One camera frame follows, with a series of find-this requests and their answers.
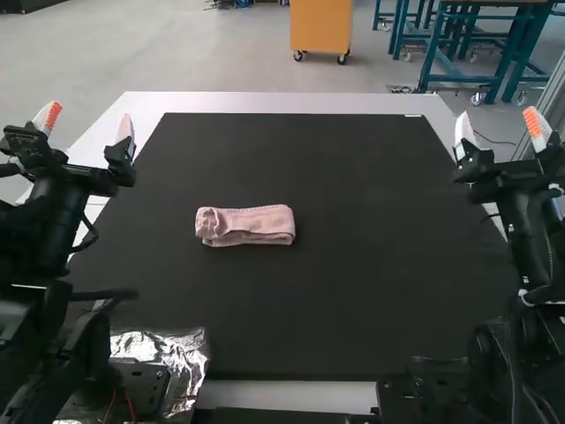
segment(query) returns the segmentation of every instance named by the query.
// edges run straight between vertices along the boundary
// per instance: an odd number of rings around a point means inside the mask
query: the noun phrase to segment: caster wheel
[[[522,107],[528,102],[528,93],[523,91],[516,99],[516,106]]]
[[[411,62],[412,61],[412,50],[410,49],[402,49],[400,54],[403,56],[404,62]]]
[[[480,106],[482,104],[482,102],[485,101],[485,97],[486,97],[486,93],[475,93],[472,97],[471,97],[471,104],[473,106]]]
[[[476,50],[473,50],[471,52],[471,57],[469,57],[469,63],[474,64],[475,62],[477,62],[477,59],[478,59],[478,52]]]

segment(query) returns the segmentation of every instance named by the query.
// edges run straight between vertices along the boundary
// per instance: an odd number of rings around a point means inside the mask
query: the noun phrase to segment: black cable
[[[500,215],[501,215],[501,214],[490,214],[490,215],[487,215],[487,216],[485,216],[484,218],[482,218],[482,219],[480,220],[480,223],[485,223],[486,221],[489,220],[489,218],[494,218],[494,217],[500,216]]]
[[[88,249],[91,245],[96,243],[96,241],[98,241],[98,238],[100,237],[98,230],[96,230],[96,228],[92,225],[92,223],[90,221],[88,221],[88,218],[84,213],[82,214],[82,222],[85,223],[85,226],[88,228],[88,230],[92,234],[92,238],[90,238],[87,241],[83,241],[78,246],[73,246],[71,248],[72,254],[82,252],[83,250]]]
[[[476,133],[478,136],[482,137],[483,139],[485,139],[486,141],[488,141],[489,143],[508,144],[509,146],[517,146],[517,143],[512,143],[511,141],[492,141],[491,139],[489,139],[488,137],[485,137],[483,134],[481,134],[477,130],[473,130],[473,132]]]
[[[511,399],[509,403],[509,424],[521,424],[522,420],[522,369],[518,365],[518,335],[522,316],[519,299],[508,298],[506,354],[508,359],[508,377]]]

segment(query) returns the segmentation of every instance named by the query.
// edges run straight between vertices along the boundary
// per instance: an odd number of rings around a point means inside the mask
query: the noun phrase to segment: workbench
[[[375,22],[380,8],[379,3],[377,0]],[[496,99],[512,63],[515,63],[515,66],[502,95],[504,102],[512,100],[520,82],[547,82],[549,73],[534,64],[530,57],[547,18],[552,13],[554,1],[440,1],[431,33],[426,31],[426,28],[430,25],[434,0],[428,2],[425,16],[422,15],[425,1],[419,2],[417,13],[408,13],[409,3],[410,0],[396,2],[388,53],[393,59],[398,60],[407,44],[420,44],[425,47],[426,59],[422,65],[416,90],[418,93],[427,91],[429,84],[434,82],[474,84],[478,87],[478,92],[474,96],[473,104],[478,105],[481,102],[490,104]],[[481,8],[484,7],[516,8],[517,12],[509,15],[480,14]],[[512,26],[507,34],[487,33],[477,26],[478,21],[482,19],[511,20]],[[490,43],[501,51],[501,60],[494,75],[465,75],[454,63],[457,50],[457,58],[465,60],[473,43]],[[404,55],[410,60],[411,54],[408,49],[404,51]],[[435,60],[442,65],[445,73],[431,73]],[[525,68],[529,68],[535,75],[525,76]]]

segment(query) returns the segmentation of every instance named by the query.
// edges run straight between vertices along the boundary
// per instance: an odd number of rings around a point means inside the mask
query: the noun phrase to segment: cable
[[[490,214],[490,215],[487,215],[487,216],[485,216],[484,218],[482,218],[482,219],[480,220],[480,223],[485,223],[485,222],[488,221],[490,218],[494,218],[494,217],[500,216],[500,215],[501,215],[501,214]]]
[[[87,241],[83,241],[78,246],[73,246],[71,248],[72,254],[75,254],[77,252],[82,252],[83,250],[88,249],[91,245],[96,243],[96,241],[98,241],[98,238],[100,237],[100,233],[98,232],[98,230],[96,230],[96,227],[94,227],[92,225],[92,223],[90,221],[88,221],[88,218],[84,213],[82,214],[82,222],[85,223],[85,226],[88,228],[88,230],[92,234],[92,238],[90,238]]]
[[[106,413],[104,414],[104,419],[102,420],[102,424],[106,424],[108,422],[108,415],[110,410],[114,406],[114,403],[116,402],[116,396],[117,396],[117,391],[116,389],[114,389],[114,391],[112,392],[112,400],[110,400],[109,402],[108,409],[106,410]]]
[[[125,400],[127,401],[127,404],[130,407],[130,415],[132,416],[132,423],[138,424],[138,417],[135,413],[135,408],[133,407],[132,398],[128,396],[125,390],[124,390],[124,395],[125,395]]]
[[[485,137],[483,134],[481,134],[480,132],[478,132],[477,130],[473,130],[474,133],[476,133],[479,137],[482,137],[483,139],[485,139],[486,141],[488,141],[489,143],[493,143],[493,144],[508,144],[509,146],[517,146],[517,143],[512,143],[511,141],[492,141],[491,139],[489,139],[488,137]]]

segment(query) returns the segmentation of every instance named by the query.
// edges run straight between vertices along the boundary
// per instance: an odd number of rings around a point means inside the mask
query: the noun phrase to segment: red wire
[[[116,396],[117,396],[117,392],[116,389],[114,389],[114,392],[112,393],[112,400],[109,401],[108,409],[104,414],[104,420],[102,421],[102,424],[106,424],[106,421],[108,420],[109,412],[112,409],[112,406],[114,406],[114,402],[116,402]]]
[[[127,404],[130,406],[130,415],[132,416],[132,423],[138,424],[138,417],[135,414],[135,408],[133,407],[132,398],[125,393],[125,400],[127,400]]]

